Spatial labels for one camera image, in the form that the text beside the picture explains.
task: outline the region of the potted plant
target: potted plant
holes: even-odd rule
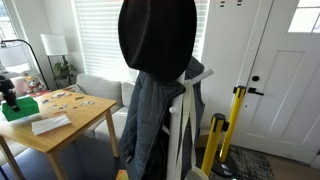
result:
[[[62,60],[57,62],[53,67],[53,72],[55,77],[62,77],[67,78],[68,76],[72,75],[72,71],[77,71],[77,69],[68,62],[64,57]]]

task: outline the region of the yellow stanchion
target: yellow stanchion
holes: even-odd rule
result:
[[[220,135],[222,131],[227,131],[229,123],[223,114],[216,113],[212,116],[211,128],[206,150],[203,157],[201,170],[209,176],[211,172],[212,162],[214,160]]]
[[[222,149],[220,151],[220,158],[219,158],[220,162],[225,162],[225,160],[226,160],[229,146],[230,146],[230,142],[231,142],[231,138],[232,138],[232,134],[233,134],[233,130],[236,125],[238,113],[239,113],[239,110],[240,110],[242,100],[243,100],[245,93],[246,93],[246,87],[244,87],[244,86],[237,87],[236,93],[235,93],[236,95],[234,97],[233,106],[232,106],[231,114],[230,114],[230,118],[229,118],[230,128],[229,128],[228,132],[226,133],[226,137],[224,139],[224,143],[223,143]]]

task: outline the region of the white door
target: white door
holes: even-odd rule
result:
[[[288,33],[297,5],[273,2],[247,84],[264,96],[245,95],[232,143],[311,164],[320,150],[320,34]],[[299,12],[308,16],[300,26],[313,28],[320,7]]]

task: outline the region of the dark jacket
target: dark jacket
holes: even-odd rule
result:
[[[203,69],[203,65],[192,58],[186,70],[186,78],[190,79],[201,74]],[[204,104],[201,100],[200,83],[194,85],[194,88],[197,127],[199,127]],[[139,73],[130,102],[127,122],[120,139],[121,156],[126,161],[130,180],[165,179],[168,148],[162,143],[162,125],[169,122],[169,108],[172,99],[184,91],[184,86],[178,82],[163,84],[155,81],[147,73]],[[183,156],[189,162],[191,141],[186,141],[185,146],[189,147],[184,148]],[[190,168],[188,165],[190,163],[185,162],[183,162],[183,168]]]

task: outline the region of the window blinds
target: window blinds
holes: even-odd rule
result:
[[[209,0],[196,0],[197,34],[193,55],[201,60]],[[73,0],[82,45],[85,72],[112,80],[135,79],[118,40],[118,18],[122,0]]]

